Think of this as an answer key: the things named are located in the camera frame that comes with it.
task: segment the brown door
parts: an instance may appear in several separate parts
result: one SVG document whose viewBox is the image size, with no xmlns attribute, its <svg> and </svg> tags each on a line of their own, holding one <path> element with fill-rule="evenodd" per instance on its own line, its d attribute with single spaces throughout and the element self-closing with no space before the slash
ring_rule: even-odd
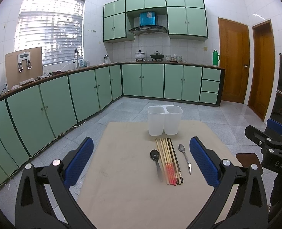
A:
<svg viewBox="0 0 282 229">
<path fill-rule="evenodd" d="M 248 26 L 218 18 L 220 67 L 226 69 L 221 99 L 244 103 L 250 63 Z"/>
<path fill-rule="evenodd" d="M 264 120 L 270 101 L 275 69 L 271 21 L 254 26 L 253 36 L 254 68 L 248 106 Z"/>
</svg>

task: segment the tiled wall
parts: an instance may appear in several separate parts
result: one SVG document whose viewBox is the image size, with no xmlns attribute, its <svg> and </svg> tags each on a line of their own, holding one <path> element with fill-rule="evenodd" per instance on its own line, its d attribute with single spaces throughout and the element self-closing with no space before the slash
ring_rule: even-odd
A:
<svg viewBox="0 0 282 229">
<path fill-rule="evenodd" d="M 276 62 L 275 62 L 275 75 L 273 81 L 272 94 L 270 97 L 270 103 L 265 117 L 265 122 L 270 118 L 273 104 L 276 98 L 276 89 L 279 80 L 279 66 L 280 66 L 280 56 L 282 53 L 282 2 L 280 0 L 245 0 L 248 17 L 250 21 L 249 33 L 250 33 L 250 71 L 248 88 L 246 93 L 245 103 L 248 103 L 252 76 L 253 76 L 253 58 L 254 58 L 254 44 L 253 44 L 253 30 L 252 27 L 263 21 L 271 20 L 272 30 L 275 41 L 276 50 Z"/>
<path fill-rule="evenodd" d="M 147 60 L 151 60 L 150 54 L 159 51 L 164 55 L 181 55 L 183 60 L 190 63 L 211 65 L 214 49 L 219 52 L 218 17 L 246 25 L 249 25 L 249 18 L 244 0 L 204 0 L 204 3 L 209 35 L 205 42 L 170 39 L 167 33 L 135 36 L 134 41 L 113 44 L 114 61 L 134 61 L 134 53 L 142 50 L 146 53 Z M 203 50 L 204 46 L 208 47 L 208 51 Z"/>
<path fill-rule="evenodd" d="M 103 5 L 112 0 L 85 0 L 84 15 L 84 59 L 91 64 L 99 64 L 104 61 L 105 54 L 111 56 L 112 44 L 103 43 Z M 14 38 L 18 15 L 23 0 L 3 0 L 0 4 L 0 92 L 5 87 L 5 54 L 14 51 Z M 63 68 L 67 63 L 48 65 L 44 71 L 56 71 Z M 75 64 L 70 64 L 63 70 L 73 69 Z"/>
</svg>

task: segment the window blind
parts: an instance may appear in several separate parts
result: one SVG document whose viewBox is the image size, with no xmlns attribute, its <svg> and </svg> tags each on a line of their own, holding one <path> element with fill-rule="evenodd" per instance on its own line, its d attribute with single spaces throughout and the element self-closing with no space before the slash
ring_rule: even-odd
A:
<svg viewBox="0 0 282 229">
<path fill-rule="evenodd" d="M 83 0 L 23 0 L 15 50 L 42 47 L 42 64 L 83 57 Z"/>
</svg>

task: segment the brown countertop edge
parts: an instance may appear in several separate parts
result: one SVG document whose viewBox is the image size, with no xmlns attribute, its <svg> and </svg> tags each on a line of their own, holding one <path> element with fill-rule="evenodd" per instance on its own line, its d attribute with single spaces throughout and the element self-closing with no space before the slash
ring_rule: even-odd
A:
<svg viewBox="0 0 282 229">
<path fill-rule="evenodd" d="M 33 81 L 31 83 L 27 83 L 23 86 L 20 86 L 17 89 L 14 90 L 10 90 L 9 92 L 7 92 L 6 94 L 3 94 L 0 96 L 0 101 L 6 99 L 7 97 L 14 95 L 20 91 L 23 91 L 27 88 L 33 87 L 35 85 L 59 78 L 59 77 L 63 77 L 63 76 L 67 76 L 70 74 L 74 74 L 74 73 L 79 73 L 79 72 L 83 72 L 83 71 L 88 71 L 88 70 L 92 70 L 92 69 L 98 69 L 98 68 L 103 68 L 103 67 L 107 67 L 107 66 L 113 66 L 113 65 L 119 65 L 119 64 L 172 64 L 172 65 L 189 65 L 189 66 L 199 66 L 199 67 L 205 67 L 205 68 L 212 68 L 212 69 L 220 69 L 223 70 L 224 68 L 218 67 L 218 66 L 214 66 L 214 65 L 201 65 L 201 64 L 192 64 L 192 63 L 171 63 L 171 62 L 151 62 L 151 61 L 146 61 L 146 62 L 118 62 L 118 63 L 108 63 L 108 64 L 100 64 L 100 65 L 91 65 L 89 67 L 85 67 L 85 68 L 80 68 L 80 69 L 73 69 L 73 70 L 69 70 L 57 75 L 53 75 L 51 77 L 46 77 L 44 79 L 40 79 L 37 81 Z"/>
</svg>

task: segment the black spoon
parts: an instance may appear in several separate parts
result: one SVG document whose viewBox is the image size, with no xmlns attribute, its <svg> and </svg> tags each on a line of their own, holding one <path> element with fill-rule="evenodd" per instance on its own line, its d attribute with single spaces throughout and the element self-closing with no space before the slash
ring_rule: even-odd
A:
<svg viewBox="0 0 282 229">
<path fill-rule="evenodd" d="M 160 165 L 159 165 L 159 163 L 158 163 L 158 160 L 159 160 L 159 157 L 160 157 L 159 151 L 157 151 L 157 150 L 151 150 L 151 154 L 150 154 L 150 155 L 151 155 L 151 159 L 156 162 L 157 173 L 158 173 L 159 180 L 160 180 L 161 182 L 163 182 L 162 172 L 161 172 L 161 169 L 160 169 Z"/>
</svg>

